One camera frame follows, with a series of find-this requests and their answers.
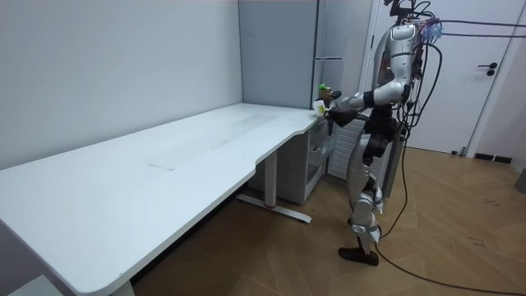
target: white desk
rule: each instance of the white desk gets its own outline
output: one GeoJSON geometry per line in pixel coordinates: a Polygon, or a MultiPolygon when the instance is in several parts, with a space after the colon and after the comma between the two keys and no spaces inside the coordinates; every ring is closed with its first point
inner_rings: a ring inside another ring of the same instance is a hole
{"type": "Polygon", "coordinates": [[[135,273],[316,121],[236,104],[5,169],[0,221],[78,295],[133,295],[135,273]]]}

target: door frame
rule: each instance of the door frame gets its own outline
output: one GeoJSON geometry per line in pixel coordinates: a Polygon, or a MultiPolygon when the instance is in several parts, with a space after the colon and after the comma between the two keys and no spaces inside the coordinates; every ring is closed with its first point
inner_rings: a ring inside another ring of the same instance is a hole
{"type": "MultiPolygon", "coordinates": [[[[367,82],[367,74],[369,65],[372,61],[372,58],[374,56],[373,51],[376,51],[376,49],[372,49],[372,38],[375,34],[376,30],[376,22],[378,20],[378,10],[381,4],[381,0],[372,0],[372,10],[371,10],[371,19],[369,21],[369,30],[367,32],[367,47],[365,51],[366,57],[363,59],[362,64],[362,75],[360,76],[360,92],[364,92],[366,90],[369,90],[366,86],[367,82]]],[[[517,24],[520,25],[526,25],[526,1],[524,1],[523,9],[520,13],[519,20],[517,21],[517,24]]],[[[513,35],[526,35],[526,28],[515,28],[513,35]]],[[[482,135],[484,134],[484,131],[487,127],[487,124],[489,122],[491,112],[496,107],[496,102],[499,99],[499,96],[501,94],[502,88],[505,84],[506,77],[508,76],[508,72],[510,71],[511,67],[513,66],[513,61],[515,58],[515,55],[519,53],[519,46],[520,42],[523,39],[510,39],[508,43],[508,47],[504,53],[504,57],[501,61],[501,66],[499,67],[499,71],[496,74],[496,78],[493,81],[493,84],[491,86],[491,89],[488,93],[488,96],[486,98],[486,102],[484,103],[484,106],[482,107],[482,111],[480,113],[480,116],[478,118],[477,124],[475,125],[475,128],[473,129],[473,134],[471,138],[468,140],[468,146],[467,150],[465,152],[465,156],[469,158],[473,158],[475,154],[477,153],[476,150],[478,148],[478,145],[480,144],[480,140],[482,139],[482,135]]]]}

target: wooden floor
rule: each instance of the wooden floor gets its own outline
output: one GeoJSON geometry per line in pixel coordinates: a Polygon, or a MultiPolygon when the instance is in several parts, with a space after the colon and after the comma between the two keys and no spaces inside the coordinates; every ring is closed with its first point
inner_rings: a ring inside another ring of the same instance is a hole
{"type": "MultiPolygon", "coordinates": [[[[526,195],[507,164],[424,150],[406,156],[409,203],[380,243],[419,275],[479,289],[526,293],[526,195]]],[[[399,171],[379,222],[388,229],[404,202],[399,171]]],[[[356,246],[342,183],[323,179],[305,206],[311,224],[232,201],[135,286],[137,296],[481,295],[428,284],[381,260],[340,259],[356,246]]]]}

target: tall cabinet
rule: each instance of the tall cabinet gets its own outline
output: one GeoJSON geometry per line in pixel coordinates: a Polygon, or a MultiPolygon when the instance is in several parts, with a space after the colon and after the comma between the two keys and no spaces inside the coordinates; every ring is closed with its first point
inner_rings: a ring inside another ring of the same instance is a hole
{"type": "MultiPolygon", "coordinates": [[[[321,83],[341,90],[350,3],[240,0],[244,102],[310,109],[321,83]]],[[[305,202],[335,144],[320,123],[280,148],[278,196],[305,202]]],[[[249,182],[255,189],[263,188],[262,166],[249,182]]]]}

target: baseboard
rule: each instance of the baseboard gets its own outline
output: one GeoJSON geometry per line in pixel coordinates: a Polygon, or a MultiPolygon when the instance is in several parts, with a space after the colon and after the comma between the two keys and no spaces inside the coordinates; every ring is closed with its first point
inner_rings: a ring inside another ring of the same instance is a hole
{"type": "Polygon", "coordinates": [[[502,164],[511,164],[511,157],[504,157],[499,155],[487,155],[483,153],[477,153],[475,154],[475,159],[477,160],[489,160],[489,161],[495,161],[500,162],[502,164]]]}
{"type": "Polygon", "coordinates": [[[489,160],[489,161],[493,161],[493,159],[495,158],[494,155],[485,155],[483,153],[477,153],[475,154],[475,159],[477,160],[489,160]]]}

